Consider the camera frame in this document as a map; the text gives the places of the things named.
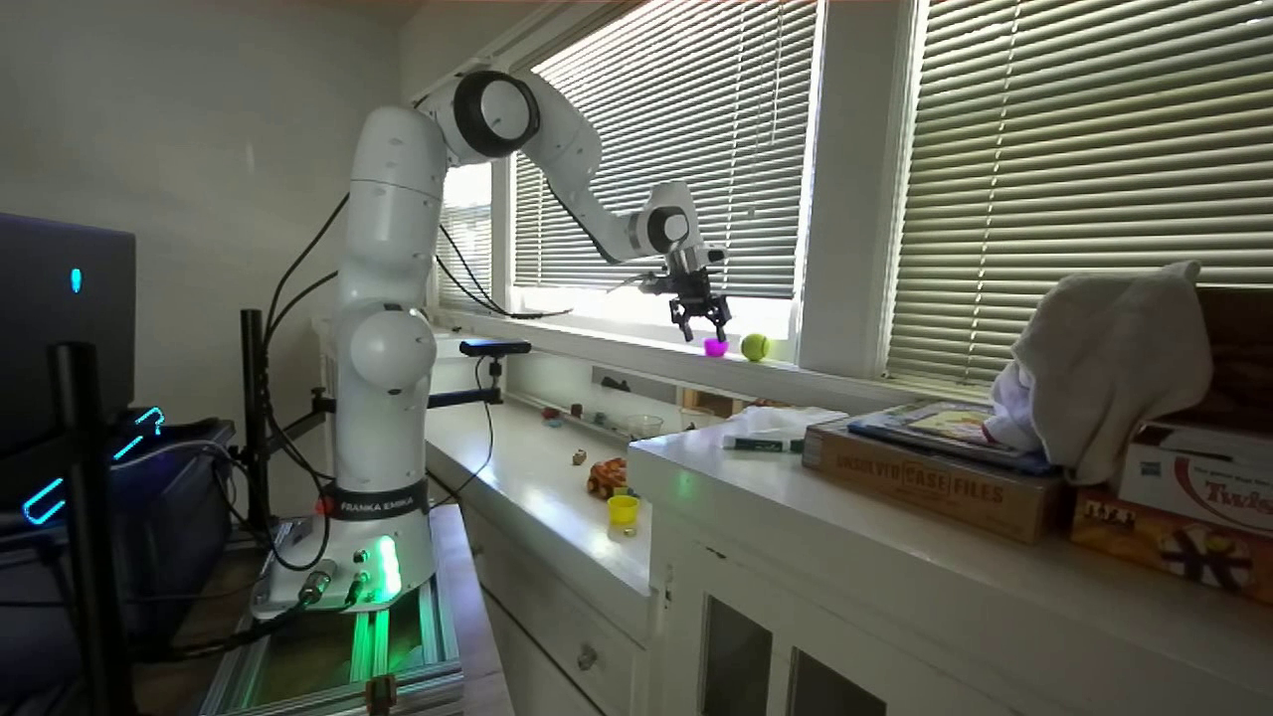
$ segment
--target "window blinds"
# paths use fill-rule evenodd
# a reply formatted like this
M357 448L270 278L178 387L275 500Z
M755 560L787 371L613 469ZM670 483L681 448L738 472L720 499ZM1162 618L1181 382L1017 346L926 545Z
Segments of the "window blinds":
M1063 276L1273 290L1273 5L926 15L891 371L986 382Z
M642 211L655 182L691 187L734 297L793 297L817 0L647 0L536 73L601 131L594 191ZM516 284L617 288L516 160Z

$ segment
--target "monitor screen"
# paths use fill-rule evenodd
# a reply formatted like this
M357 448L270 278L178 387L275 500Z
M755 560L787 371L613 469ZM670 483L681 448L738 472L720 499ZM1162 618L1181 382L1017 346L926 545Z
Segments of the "monitor screen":
M55 342L91 342L102 420L130 403L137 239L0 213L0 455L55 428Z

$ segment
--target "box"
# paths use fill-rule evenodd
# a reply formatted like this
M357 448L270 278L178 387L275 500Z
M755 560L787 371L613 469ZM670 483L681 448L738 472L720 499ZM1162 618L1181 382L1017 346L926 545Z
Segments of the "box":
M1017 541L1037 541L1063 499L1057 479L1017 479L941 455L889 444L846 435L846 419L819 420L805 435L805 464L840 487L946 512Z
M1118 499L1273 536L1273 438L1153 420L1126 444Z
M1273 606L1273 541L1078 489L1069 541Z

